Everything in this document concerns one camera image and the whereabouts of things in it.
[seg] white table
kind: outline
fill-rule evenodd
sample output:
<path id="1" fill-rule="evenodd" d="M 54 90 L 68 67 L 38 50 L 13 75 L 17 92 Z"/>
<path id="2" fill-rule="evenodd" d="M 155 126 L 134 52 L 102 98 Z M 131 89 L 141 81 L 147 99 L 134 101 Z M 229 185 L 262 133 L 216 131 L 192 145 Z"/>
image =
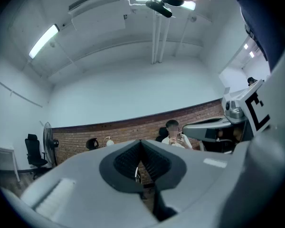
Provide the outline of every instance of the white table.
<path id="1" fill-rule="evenodd" d="M 17 178 L 17 181 L 20 181 L 18 171 L 17 171 L 17 163 L 16 163 L 16 158 L 15 158 L 15 150 L 13 146 L 0 146 L 0 153 L 3 154 L 10 154 L 13 157 L 13 164 L 14 164 L 14 172 Z"/>

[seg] black logo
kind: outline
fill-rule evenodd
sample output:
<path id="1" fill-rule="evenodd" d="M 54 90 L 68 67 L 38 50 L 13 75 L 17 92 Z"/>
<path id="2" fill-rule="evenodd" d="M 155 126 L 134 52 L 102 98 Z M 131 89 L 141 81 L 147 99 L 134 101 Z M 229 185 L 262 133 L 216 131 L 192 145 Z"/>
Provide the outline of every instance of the black logo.
<path id="1" fill-rule="evenodd" d="M 250 112 L 250 114 L 251 114 L 251 116 L 252 116 L 252 120 L 253 120 L 253 122 L 254 122 L 254 124 L 255 124 L 255 126 L 256 126 L 256 130 L 258 131 L 261 127 L 263 127 L 263 126 L 269 121 L 270 116 L 267 115 L 261 122 L 258 122 L 256 112 L 255 112 L 255 110 L 253 109 L 252 104 L 251 104 L 253 101 L 254 101 L 256 104 L 259 104 L 259 103 L 260 103 L 261 106 L 263 106 L 263 102 L 258 100 L 258 98 L 257 98 L 257 93 L 256 93 L 256 92 L 254 92 L 254 93 L 245 101 L 245 103 L 246 103 L 246 105 L 247 105 L 247 107 L 248 107 L 248 109 L 249 109 L 249 112 Z"/>

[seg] black office chair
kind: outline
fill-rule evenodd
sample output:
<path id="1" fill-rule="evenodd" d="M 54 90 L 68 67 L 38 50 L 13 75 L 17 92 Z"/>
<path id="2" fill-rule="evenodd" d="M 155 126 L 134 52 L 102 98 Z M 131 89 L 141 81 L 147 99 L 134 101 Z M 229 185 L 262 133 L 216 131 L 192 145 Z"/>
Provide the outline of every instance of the black office chair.
<path id="1" fill-rule="evenodd" d="M 28 135 L 28 138 L 25 139 L 25 144 L 28 150 L 27 156 L 29 164 L 37 167 L 36 169 L 33 170 L 35 172 L 33 179 L 35 180 L 36 176 L 42 173 L 41 166 L 47 164 L 47 161 L 45 160 L 45 153 L 42 152 L 43 153 L 43 159 L 42 159 L 39 150 L 39 140 L 37 139 L 37 136 L 34 134 Z"/>
<path id="2" fill-rule="evenodd" d="M 158 132 L 160 135 L 158 137 L 156 137 L 156 139 L 155 139 L 155 141 L 157 141 L 157 142 L 162 142 L 163 139 L 165 139 L 169 135 L 166 127 L 161 127 Z"/>

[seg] hand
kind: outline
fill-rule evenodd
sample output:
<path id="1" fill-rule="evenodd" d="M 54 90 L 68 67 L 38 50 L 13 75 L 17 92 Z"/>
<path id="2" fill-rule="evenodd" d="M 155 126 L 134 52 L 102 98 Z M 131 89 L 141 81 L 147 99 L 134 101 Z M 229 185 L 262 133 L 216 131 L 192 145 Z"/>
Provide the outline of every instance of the hand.
<path id="1" fill-rule="evenodd" d="M 169 145 L 172 145 L 174 143 L 177 143 L 177 139 L 175 137 L 172 137 L 169 139 Z"/>
<path id="2" fill-rule="evenodd" d="M 181 146 L 183 146 L 185 149 L 191 149 L 189 145 L 187 145 L 186 141 L 182 137 L 181 139 L 176 140 L 177 143 L 179 143 Z"/>

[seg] white shirt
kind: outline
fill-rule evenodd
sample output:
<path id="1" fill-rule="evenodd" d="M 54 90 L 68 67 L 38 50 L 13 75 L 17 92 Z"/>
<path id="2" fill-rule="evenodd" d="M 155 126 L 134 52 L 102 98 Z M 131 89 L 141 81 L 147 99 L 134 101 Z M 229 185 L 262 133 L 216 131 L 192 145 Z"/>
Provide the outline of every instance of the white shirt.
<path id="1" fill-rule="evenodd" d="M 185 139 L 185 142 L 187 143 L 187 145 L 188 145 L 190 148 L 192 148 L 191 143 L 189 142 L 189 139 L 187 138 L 187 136 L 184 135 L 184 134 L 182 134 L 182 137 Z M 162 143 L 169 144 L 169 136 L 168 136 L 167 138 L 164 138 L 164 139 L 162 140 Z M 185 149 L 185 147 L 181 146 L 178 142 L 177 142 L 177 143 L 173 143 L 172 146 L 177 146 L 177 147 L 181 147 L 181 148 L 184 148 L 184 149 Z"/>

